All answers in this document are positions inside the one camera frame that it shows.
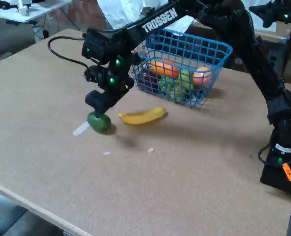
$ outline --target plastic fruit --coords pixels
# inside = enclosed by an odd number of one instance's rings
[[[179,74],[179,80],[182,80],[183,82],[192,82],[193,73],[189,70],[182,69]]]
[[[161,92],[166,92],[166,87],[161,87]]]
[[[173,92],[173,91],[170,92],[169,97],[170,97],[171,99],[175,99],[175,95],[174,95],[174,92]]]
[[[144,72],[143,74],[139,73],[137,75],[137,86],[143,91],[159,93],[157,80],[152,80],[151,84],[150,76],[146,72]]]
[[[118,116],[127,124],[145,124],[164,116],[166,109],[157,107],[152,110],[137,112],[137,113],[119,113]]]
[[[194,73],[193,82],[205,87],[213,79],[213,73],[211,71],[204,72],[208,70],[210,70],[208,67],[198,68],[197,72]]]
[[[142,67],[142,73],[144,76],[146,76],[146,79],[150,80],[151,82],[157,83],[157,80],[161,78],[161,76],[155,73],[154,71],[145,69],[143,67]]]
[[[165,84],[166,84],[165,81],[163,81],[163,80],[160,80],[160,81],[159,81],[159,86],[160,86],[160,87],[165,86]]]
[[[193,90],[194,89],[194,84],[189,83],[189,82],[182,82],[183,88],[186,88],[187,90]]]
[[[186,94],[186,89],[185,88],[181,88],[179,85],[176,85],[174,87],[174,92],[176,96],[184,96]]]
[[[177,97],[176,98],[176,102],[182,103],[183,102],[183,99],[181,97]]]
[[[167,76],[173,76],[173,77],[178,78],[179,69],[176,66],[169,65],[169,64],[175,64],[175,63],[170,60],[162,60],[162,61],[165,63],[153,60],[151,62],[152,64],[151,70],[159,74],[165,74]]]
[[[87,116],[89,125],[97,132],[104,132],[111,126],[111,119],[103,114],[100,118],[96,118],[95,112],[91,112]]]

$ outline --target brick wall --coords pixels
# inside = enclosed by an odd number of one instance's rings
[[[87,24],[92,27],[106,28],[106,19],[97,0],[72,0],[72,4],[63,10],[75,23]],[[56,11],[59,21],[68,21],[61,11]]]

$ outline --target orange tag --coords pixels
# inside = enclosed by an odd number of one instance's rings
[[[291,169],[287,163],[282,164],[283,170],[288,177],[288,180],[291,181]]]

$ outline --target table edge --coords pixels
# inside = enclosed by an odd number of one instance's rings
[[[50,213],[49,211],[43,209],[39,205],[30,202],[29,200],[21,197],[18,194],[15,194],[14,192],[10,191],[9,189],[3,187],[2,185],[0,185],[0,194],[9,198],[10,200],[13,200],[18,205],[24,207],[28,211],[45,219],[46,221],[52,223],[53,225],[58,226],[59,228],[61,228],[62,230],[65,230],[66,232],[72,234],[73,236],[93,236],[93,235],[81,230],[77,226],[72,225],[69,222],[67,222],[67,221],[59,218],[58,216]]]

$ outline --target robotic arm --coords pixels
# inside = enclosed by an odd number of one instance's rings
[[[275,6],[273,4],[284,2],[276,0],[275,3],[252,10],[258,10],[266,16]],[[265,97],[267,118],[274,130],[269,143],[258,154],[260,161],[265,164],[261,182],[291,193],[291,181],[282,169],[283,164],[291,168],[291,92],[285,89],[284,81],[261,51],[260,40],[255,38],[252,18],[241,0],[169,0],[166,5],[150,11],[147,17],[116,30],[110,39],[94,29],[88,29],[83,35],[82,55],[98,61],[96,66],[85,70],[84,77],[87,81],[98,83],[104,92],[92,91],[86,96],[85,102],[95,108],[98,118],[114,106],[134,85],[128,72],[131,65],[139,64],[141,59],[138,54],[132,53],[133,49],[157,30],[185,15],[212,27],[222,41],[233,47]],[[270,14],[267,20],[269,24],[279,20],[279,14],[272,16]],[[264,161],[261,153],[267,148],[269,154]]]

